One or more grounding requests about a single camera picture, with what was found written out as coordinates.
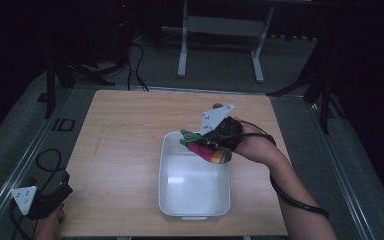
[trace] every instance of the wooden table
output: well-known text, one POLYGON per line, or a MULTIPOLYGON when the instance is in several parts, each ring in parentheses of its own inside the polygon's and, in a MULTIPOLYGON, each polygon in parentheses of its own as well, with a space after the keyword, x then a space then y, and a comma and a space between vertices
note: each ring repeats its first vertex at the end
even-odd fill
POLYGON ((158 207, 164 136, 198 131, 202 112, 233 104, 230 116, 255 123, 286 147, 265 96, 98 91, 67 171, 74 192, 66 201, 63 236, 286 235, 269 171, 234 154, 229 162, 231 207, 212 221, 168 220, 158 207))

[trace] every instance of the forearm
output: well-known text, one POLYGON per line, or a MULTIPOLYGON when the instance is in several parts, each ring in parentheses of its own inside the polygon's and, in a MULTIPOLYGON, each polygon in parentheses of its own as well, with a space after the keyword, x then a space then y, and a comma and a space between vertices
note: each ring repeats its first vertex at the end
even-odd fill
MULTIPOLYGON (((278 158, 269 169, 274 181, 285 194, 307 205, 318 207, 286 157, 278 158)), ((290 239, 336 239, 332 226, 324 215, 293 207, 281 198, 279 203, 290 239)))

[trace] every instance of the metal stand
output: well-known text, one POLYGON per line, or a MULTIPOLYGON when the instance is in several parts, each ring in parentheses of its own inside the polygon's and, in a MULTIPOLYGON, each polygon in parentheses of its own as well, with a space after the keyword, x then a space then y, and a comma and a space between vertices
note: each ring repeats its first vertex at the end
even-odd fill
POLYGON ((265 21, 250 21, 227 18, 211 18, 188 15, 188 1, 183 4, 182 48, 180 50, 179 68, 177 75, 186 75, 186 63, 188 57, 187 35, 188 32, 213 33, 222 35, 236 35, 258 37, 255 50, 251 51, 251 60, 254 66, 255 79, 258 83, 264 81, 261 70, 260 53, 267 36, 267 30, 273 16, 274 7, 270 7, 265 21))

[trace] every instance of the gray carpet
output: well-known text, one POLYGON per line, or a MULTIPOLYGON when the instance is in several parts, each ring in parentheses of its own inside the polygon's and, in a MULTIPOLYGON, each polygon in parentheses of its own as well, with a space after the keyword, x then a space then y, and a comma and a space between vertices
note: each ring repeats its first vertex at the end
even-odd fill
MULTIPOLYGON (((314 42, 305 40, 286 42, 282 39, 269 39, 260 58, 266 81, 258 84, 254 80, 249 53, 242 49, 204 51, 202 44, 191 44, 187 75, 178 78, 179 47, 175 39, 170 39, 159 48, 145 45, 146 39, 140 40, 142 42, 137 42, 144 47, 145 55, 139 73, 151 90, 167 87, 260 94, 275 91, 297 79, 314 47, 314 42)), ((134 66, 139 56, 139 49, 133 48, 131 57, 134 66)), ((126 78, 126 71, 108 77, 116 86, 106 89, 126 89, 126 78)), ((42 76, 33 81, 0 126, 0 189, 17 163, 26 158, 24 153, 28 152, 30 142, 37 139, 36 134, 41 130, 45 134, 37 141, 38 148, 30 150, 32 158, 40 151, 56 148, 62 154, 62 165, 66 165, 93 94, 101 88, 85 79, 79 80, 75 89, 58 88, 58 109, 51 119, 44 120, 45 104, 36 102, 36 99, 45 91, 45 78, 42 76), (62 119, 66 123, 75 121, 72 131, 58 131, 58 128, 53 127, 62 119)), ((305 88, 291 94, 302 95, 305 88)), ((335 118, 329 119, 331 135, 328 140, 365 213, 371 231, 366 237, 356 227, 342 185, 333 171, 332 154, 325 144, 326 137, 314 121, 317 112, 296 97, 277 98, 272 103, 294 168, 319 204, 331 213, 331 222, 338 238, 384 239, 384 190, 349 122, 334 114, 335 118)), ((56 156, 52 153, 43 156, 48 166, 53 166, 55 160, 56 156)), ((18 184, 22 185, 32 176, 38 179, 40 186, 47 177, 47 173, 38 169, 34 163, 29 165, 25 173, 18 184)), ((58 176, 51 183, 50 189, 58 184, 58 176)), ((0 239, 8 239, 12 227, 7 211, 3 214, 0 215, 0 239)), ((24 226, 31 230, 28 221, 24 222, 24 226)))

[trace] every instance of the colorful cloth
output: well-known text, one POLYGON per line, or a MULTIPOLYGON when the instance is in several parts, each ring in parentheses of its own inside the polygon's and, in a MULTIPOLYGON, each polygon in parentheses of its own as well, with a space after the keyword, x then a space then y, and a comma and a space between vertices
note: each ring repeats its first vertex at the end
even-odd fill
POLYGON ((196 141, 205 140, 204 136, 197 133, 182 129, 180 132, 183 135, 183 139, 180 143, 187 147, 191 152, 197 154, 204 160, 210 163, 223 164, 232 159, 232 151, 229 149, 210 149, 204 145, 198 144, 196 141))

